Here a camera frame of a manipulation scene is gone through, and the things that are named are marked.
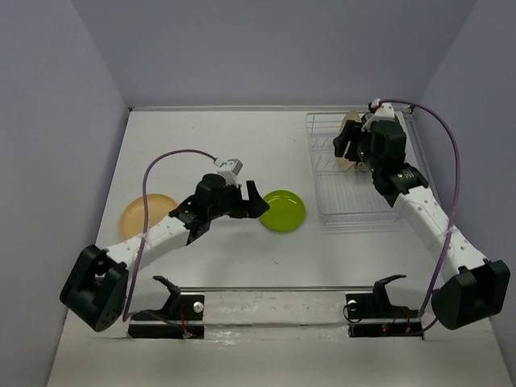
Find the beige plate with bird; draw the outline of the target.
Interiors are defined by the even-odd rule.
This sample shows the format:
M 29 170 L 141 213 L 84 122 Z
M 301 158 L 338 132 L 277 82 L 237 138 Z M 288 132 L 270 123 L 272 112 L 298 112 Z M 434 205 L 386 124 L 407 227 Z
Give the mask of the beige plate with bird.
M 352 132 L 352 125 L 350 124 L 347 126 L 348 123 L 361 123 L 360 114 L 356 110 L 351 110 L 346 113 L 346 115 L 343 117 L 343 121 L 341 122 L 341 127 L 340 127 L 341 133 L 343 135 L 345 135 L 347 143 L 344 146 L 343 155 L 340 157 L 337 157 L 336 162 L 337 162 L 337 165 L 339 166 L 339 168 L 344 172 L 346 172 L 350 169 L 353 169 L 356 166 L 355 161 L 350 161 L 349 159 L 347 159 L 345 157 L 346 152 L 351 145 L 350 133 Z

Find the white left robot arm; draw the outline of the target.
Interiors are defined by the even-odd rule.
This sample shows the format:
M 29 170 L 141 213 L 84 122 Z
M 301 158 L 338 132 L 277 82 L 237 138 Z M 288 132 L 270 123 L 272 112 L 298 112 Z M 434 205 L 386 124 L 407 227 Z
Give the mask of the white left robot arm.
M 155 226 L 107 248 L 84 248 L 60 291 L 60 302 L 96 332 L 123 315 L 147 311 L 132 305 L 140 269 L 190 245 L 217 218 L 259 218 L 268 211 L 255 182 L 247 181 L 246 186 L 248 197 L 243 198 L 240 185 L 206 174 L 194 193 Z

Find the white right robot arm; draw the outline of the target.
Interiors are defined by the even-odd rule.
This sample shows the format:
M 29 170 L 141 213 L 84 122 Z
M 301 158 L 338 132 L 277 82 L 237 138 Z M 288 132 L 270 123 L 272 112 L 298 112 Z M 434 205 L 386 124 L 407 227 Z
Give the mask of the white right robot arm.
M 499 314 L 510 282 L 509 267 L 476 249 L 446 215 L 427 179 L 406 161 L 406 141 L 396 119 L 370 124 L 346 120 L 333 140 L 336 157 L 367 165 L 376 191 L 435 259 L 430 288 L 423 295 L 382 289 L 371 296 L 372 309 L 389 316 L 400 306 L 418 307 L 448 330 Z

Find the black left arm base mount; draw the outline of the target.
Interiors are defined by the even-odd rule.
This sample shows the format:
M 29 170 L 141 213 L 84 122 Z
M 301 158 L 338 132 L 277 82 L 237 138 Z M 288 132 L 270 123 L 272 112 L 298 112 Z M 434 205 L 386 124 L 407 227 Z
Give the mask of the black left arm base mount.
M 169 296 L 160 309 L 133 314 L 127 335 L 132 339 L 203 339 L 205 294 L 183 292 L 163 276 L 153 279 L 168 290 Z

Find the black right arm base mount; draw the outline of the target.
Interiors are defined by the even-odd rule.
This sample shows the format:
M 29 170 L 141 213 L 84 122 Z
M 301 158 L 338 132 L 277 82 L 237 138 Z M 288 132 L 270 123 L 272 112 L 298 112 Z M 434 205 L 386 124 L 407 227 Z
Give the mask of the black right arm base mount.
M 350 338 L 384 338 L 397 336 L 423 337 L 418 311 L 390 302 L 387 285 L 406 278 L 393 275 L 377 280 L 372 290 L 348 293 L 343 307 L 343 317 L 348 323 Z

